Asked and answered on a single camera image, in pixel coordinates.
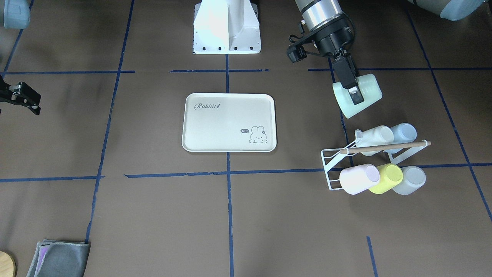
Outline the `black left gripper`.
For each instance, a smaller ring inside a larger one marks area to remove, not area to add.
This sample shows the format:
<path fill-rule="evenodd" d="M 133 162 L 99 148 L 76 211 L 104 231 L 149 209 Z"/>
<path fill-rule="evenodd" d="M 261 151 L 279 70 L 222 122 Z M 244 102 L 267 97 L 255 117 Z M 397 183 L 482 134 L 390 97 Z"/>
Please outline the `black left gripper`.
<path fill-rule="evenodd" d="M 317 32 L 313 40 L 320 56 L 336 57 L 340 55 L 341 49 L 354 41 L 354 32 L 352 27 L 345 24 L 337 30 L 331 25 Z M 364 97 L 358 85 L 358 70 L 352 57 L 338 56 L 332 66 L 342 87 L 348 90 L 353 104 L 361 104 Z"/>

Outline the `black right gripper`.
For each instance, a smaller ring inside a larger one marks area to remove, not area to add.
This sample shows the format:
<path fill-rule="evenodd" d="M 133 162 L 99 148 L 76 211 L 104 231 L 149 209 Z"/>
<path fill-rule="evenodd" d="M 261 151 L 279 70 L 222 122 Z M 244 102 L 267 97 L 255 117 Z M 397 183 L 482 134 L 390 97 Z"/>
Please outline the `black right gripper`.
<path fill-rule="evenodd" d="M 0 77 L 0 101 L 12 105 L 21 105 L 28 108 L 35 115 L 39 115 L 39 106 L 42 96 L 32 89 L 25 82 L 19 82 L 12 86 L 7 84 L 3 77 Z"/>

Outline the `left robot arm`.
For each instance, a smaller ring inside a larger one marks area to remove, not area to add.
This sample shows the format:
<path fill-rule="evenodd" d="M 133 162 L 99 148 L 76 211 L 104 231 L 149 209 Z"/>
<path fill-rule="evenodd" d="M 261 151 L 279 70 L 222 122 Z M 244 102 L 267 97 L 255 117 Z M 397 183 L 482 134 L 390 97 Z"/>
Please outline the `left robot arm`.
<path fill-rule="evenodd" d="M 354 26 L 337 0 L 299 0 L 296 2 L 309 30 L 304 43 L 313 42 L 321 57 L 332 58 L 332 66 L 353 104 L 364 101 L 358 86 L 357 70 L 348 52 L 355 40 Z"/>

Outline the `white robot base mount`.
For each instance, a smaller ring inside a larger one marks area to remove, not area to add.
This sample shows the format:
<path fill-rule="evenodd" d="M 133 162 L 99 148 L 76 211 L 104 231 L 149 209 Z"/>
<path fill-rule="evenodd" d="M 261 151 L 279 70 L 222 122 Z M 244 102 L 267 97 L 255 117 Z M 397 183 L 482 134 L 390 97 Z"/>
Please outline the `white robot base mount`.
<path fill-rule="evenodd" d="M 258 7 L 250 0 L 202 0 L 194 7 L 193 53 L 258 54 Z"/>

